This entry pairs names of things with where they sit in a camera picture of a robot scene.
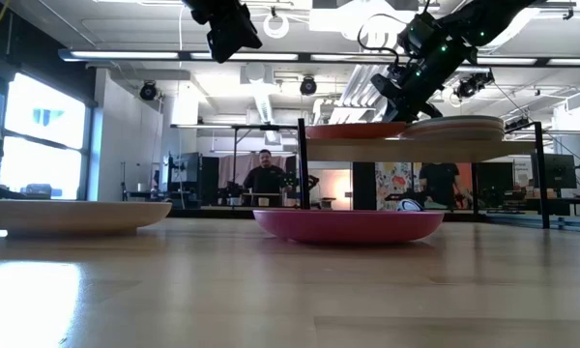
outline shelf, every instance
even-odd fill
[[[307,140],[307,158],[322,161],[478,163],[534,152],[532,141]]]

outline man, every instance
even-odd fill
[[[252,189],[251,193],[279,193],[279,189],[283,187],[283,169],[271,164],[271,152],[269,150],[260,151],[260,166],[251,169],[243,187],[245,189]],[[251,205],[258,205],[258,198],[268,198],[269,206],[279,207],[281,205],[280,196],[257,196],[254,195],[251,200]]]
[[[419,184],[427,196],[426,202],[434,202],[447,208],[455,208],[455,192],[469,200],[473,196],[462,185],[460,171],[454,163],[425,163],[419,174]]]

